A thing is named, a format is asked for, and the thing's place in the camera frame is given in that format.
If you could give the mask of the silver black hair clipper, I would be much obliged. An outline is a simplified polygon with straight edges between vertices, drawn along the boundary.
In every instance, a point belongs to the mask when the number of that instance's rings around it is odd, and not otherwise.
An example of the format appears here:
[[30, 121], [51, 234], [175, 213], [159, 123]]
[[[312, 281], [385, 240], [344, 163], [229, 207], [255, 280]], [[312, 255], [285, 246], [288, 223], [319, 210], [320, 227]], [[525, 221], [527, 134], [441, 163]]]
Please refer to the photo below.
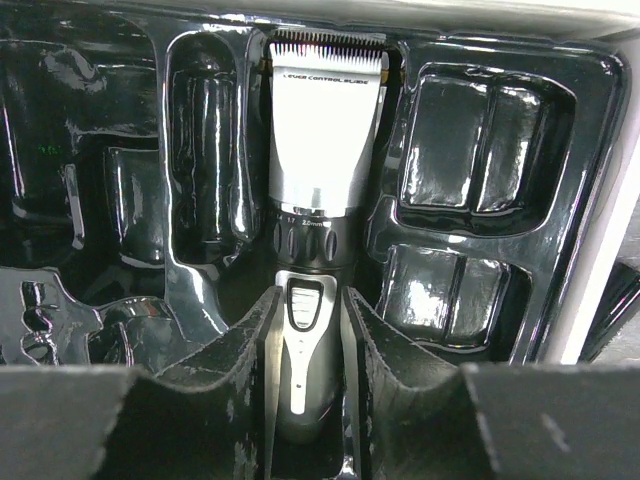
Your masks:
[[268, 225], [284, 294], [277, 432], [320, 434], [341, 388], [340, 314], [358, 245], [389, 58], [381, 39], [279, 29], [268, 45]]

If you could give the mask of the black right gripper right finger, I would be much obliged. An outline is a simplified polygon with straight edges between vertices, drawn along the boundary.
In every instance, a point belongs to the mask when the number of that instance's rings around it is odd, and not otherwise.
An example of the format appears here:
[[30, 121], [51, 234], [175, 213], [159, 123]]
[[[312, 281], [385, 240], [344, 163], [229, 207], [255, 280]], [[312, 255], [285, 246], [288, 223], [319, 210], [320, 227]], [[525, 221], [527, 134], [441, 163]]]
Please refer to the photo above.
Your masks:
[[342, 291], [343, 348], [356, 458], [365, 479], [469, 479], [472, 403], [458, 369]]

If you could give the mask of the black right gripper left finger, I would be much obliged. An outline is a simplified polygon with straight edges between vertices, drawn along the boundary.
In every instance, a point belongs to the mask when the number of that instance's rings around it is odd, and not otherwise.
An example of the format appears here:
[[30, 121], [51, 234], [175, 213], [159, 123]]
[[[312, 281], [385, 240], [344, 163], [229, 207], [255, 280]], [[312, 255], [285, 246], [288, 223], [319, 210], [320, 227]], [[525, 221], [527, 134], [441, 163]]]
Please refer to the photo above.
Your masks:
[[283, 292], [269, 287], [224, 335], [157, 374], [176, 393], [179, 478], [270, 478], [283, 316]]

